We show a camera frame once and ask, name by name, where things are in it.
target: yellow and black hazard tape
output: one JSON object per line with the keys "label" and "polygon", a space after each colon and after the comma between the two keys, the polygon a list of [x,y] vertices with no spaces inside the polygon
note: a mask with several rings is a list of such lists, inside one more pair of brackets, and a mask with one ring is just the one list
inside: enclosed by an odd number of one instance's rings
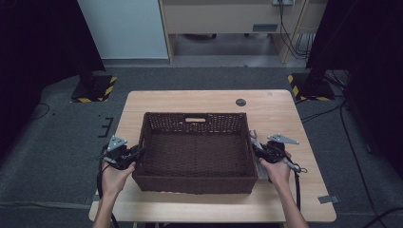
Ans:
{"label": "yellow and black hazard tape", "polygon": [[99,98],[77,98],[77,99],[71,99],[71,101],[73,103],[91,103],[91,102],[105,102],[107,100],[107,98],[110,95],[110,92],[113,89],[113,86],[115,86],[115,82],[116,82],[117,77],[111,77],[110,78],[110,82],[108,84],[108,87],[105,91],[105,95],[103,97],[99,97]]}
{"label": "yellow and black hazard tape", "polygon": [[293,75],[288,75],[288,82],[290,83],[290,86],[293,89],[293,93],[294,93],[294,96],[296,97],[297,101],[300,101],[300,100],[312,100],[312,101],[325,102],[325,101],[331,101],[331,100],[334,99],[333,97],[304,97],[304,96],[301,96],[299,94],[299,89],[297,87],[297,84],[294,81]]}

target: floor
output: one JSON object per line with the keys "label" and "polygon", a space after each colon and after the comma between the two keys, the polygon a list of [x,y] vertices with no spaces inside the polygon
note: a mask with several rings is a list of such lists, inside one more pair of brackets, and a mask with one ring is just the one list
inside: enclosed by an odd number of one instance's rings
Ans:
{"label": "floor", "polygon": [[[290,89],[286,80],[288,73],[301,72],[305,68],[306,60],[294,57],[282,64],[271,37],[266,34],[218,34],[216,39],[203,38],[180,36],[171,64],[151,61],[108,68],[108,73],[119,79],[107,103],[70,103],[68,96],[77,85],[77,77],[47,87],[41,102],[49,105],[49,113],[29,124],[7,166],[0,169],[0,201],[57,201],[88,207],[95,189],[97,168],[91,158],[98,154],[100,144],[104,143],[98,136],[105,132],[102,125],[107,124],[106,117],[115,118],[110,132],[116,130],[129,91]],[[340,79],[346,79],[343,71],[336,73],[340,74]],[[403,182],[384,158],[368,154],[350,113],[344,111],[373,205],[368,201],[358,175],[338,111],[316,116],[342,102],[343,98],[338,97],[328,103],[297,105],[300,117],[306,118],[304,128],[329,194],[337,195],[341,200],[334,204],[335,222],[311,222],[311,227],[362,227],[374,219],[372,206],[383,213],[403,205]],[[47,112],[44,105],[39,107]],[[55,224],[58,227],[89,227],[91,224],[86,208],[54,210],[35,205],[1,206],[0,227],[2,219],[17,224],[14,227],[55,227]],[[399,212],[388,215],[384,222],[387,227],[399,227],[402,219],[403,214]],[[132,224],[122,222],[121,227],[132,227]],[[371,227],[383,226],[376,223]]]}

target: white wall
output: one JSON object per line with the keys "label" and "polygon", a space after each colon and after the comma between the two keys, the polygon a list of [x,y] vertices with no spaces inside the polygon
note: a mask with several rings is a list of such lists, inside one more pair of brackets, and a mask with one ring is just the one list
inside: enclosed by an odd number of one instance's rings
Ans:
{"label": "white wall", "polygon": [[158,0],[78,0],[102,59],[168,59]]}

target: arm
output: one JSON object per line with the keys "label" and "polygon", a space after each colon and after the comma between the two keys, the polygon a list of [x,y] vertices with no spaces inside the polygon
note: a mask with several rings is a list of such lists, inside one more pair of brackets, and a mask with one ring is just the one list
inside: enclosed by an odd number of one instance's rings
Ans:
{"label": "arm", "polygon": [[288,227],[309,227],[305,218],[298,210],[291,193],[289,185],[290,167],[282,161],[269,163],[264,159],[260,159],[260,164],[266,168],[270,180],[278,191],[278,196],[281,200],[282,210],[284,211]]}
{"label": "arm", "polygon": [[116,198],[125,186],[127,177],[134,171],[135,162],[131,163],[126,170],[117,170],[103,163],[105,170],[102,176],[102,188],[104,195],[98,204],[97,215],[95,216],[92,227],[101,228],[110,226],[110,217],[112,216],[113,206]]}

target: wicker basket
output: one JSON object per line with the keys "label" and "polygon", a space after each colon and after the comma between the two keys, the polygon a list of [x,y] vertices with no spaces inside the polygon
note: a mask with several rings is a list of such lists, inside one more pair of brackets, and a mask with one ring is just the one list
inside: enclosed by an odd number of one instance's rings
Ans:
{"label": "wicker basket", "polygon": [[245,113],[147,112],[139,146],[143,191],[250,194],[258,178]]}

